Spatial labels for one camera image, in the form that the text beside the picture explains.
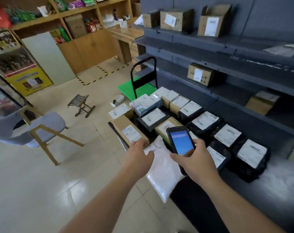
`yellow sign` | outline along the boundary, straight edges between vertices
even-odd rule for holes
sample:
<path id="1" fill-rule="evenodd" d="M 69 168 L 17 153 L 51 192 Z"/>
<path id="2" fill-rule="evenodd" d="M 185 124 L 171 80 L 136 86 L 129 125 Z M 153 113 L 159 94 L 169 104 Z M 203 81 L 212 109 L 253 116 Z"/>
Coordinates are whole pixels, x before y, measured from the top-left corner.
<path id="1" fill-rule="evenodd" d="M 42 69 L 36 65 L 11 74 L 5 80 L 23 96 L 28 96 L 53 84 Z"/>

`cabinet door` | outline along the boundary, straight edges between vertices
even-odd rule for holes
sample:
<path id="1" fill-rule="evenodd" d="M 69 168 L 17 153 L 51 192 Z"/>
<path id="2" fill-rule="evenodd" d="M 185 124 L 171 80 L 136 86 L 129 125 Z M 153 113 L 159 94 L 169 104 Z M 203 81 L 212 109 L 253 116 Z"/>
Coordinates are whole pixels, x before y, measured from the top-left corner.
<path id="1" fill-rule="evenodd" d="M 83 60 L 80 57 L 79 51 L 74 41 L 59 44 L 58 48 L 63 53 L 66 61 L 75 74 L 87 69 Z"/>
<path id="2" fill-rule="evenodd" d="M 91 33 L 90 35 L 93 42 L 95 43 L 96 51 L 100 53 L 100 58 L 96 64 L 99 64 L 117 55 L 112 37 L 107 30 L 98 30 L 97 32 Z"/>
<path id="3" fill-rule="evenodd" d="M 98 64 L 98 61 L 100 60 L 100 52 L 97 52 L 96 50 L 91 33 L 81 38 L 74 39 L 73 41 L 75 42 L 79 55 L 87 69 Z"/>

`pink bag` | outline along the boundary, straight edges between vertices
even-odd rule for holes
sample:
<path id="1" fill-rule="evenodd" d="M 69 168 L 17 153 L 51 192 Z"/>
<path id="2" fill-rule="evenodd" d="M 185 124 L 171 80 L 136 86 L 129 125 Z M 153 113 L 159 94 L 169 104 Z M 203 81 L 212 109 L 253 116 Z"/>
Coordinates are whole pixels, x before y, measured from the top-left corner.
<path id="1" fill-rule="evenodd" d="M 12 27 L 12 23 L 5 10 L 0 7 L 0 28 L 10 28 Z"/>

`plastic bag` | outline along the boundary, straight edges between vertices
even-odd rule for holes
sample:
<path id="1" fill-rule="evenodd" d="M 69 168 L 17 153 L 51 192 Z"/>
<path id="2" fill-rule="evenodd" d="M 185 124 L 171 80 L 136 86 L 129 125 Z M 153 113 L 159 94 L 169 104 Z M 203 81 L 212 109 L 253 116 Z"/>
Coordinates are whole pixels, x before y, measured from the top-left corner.
<path id="1" fill-rule="evenodd" d="M 182 175 L 178 164 L 170 158 L 161 136 L 144 149 L 145 154 L 154 152 L 154 160 L 146 177 L 165 203 L 177 183 L 185 176 Z"/>
<path id="2" fill-rule="evenodd" d="M 5 10 L 0 7 L 0 28 L 10 28 L 12 27 L 12 23 Z"/>

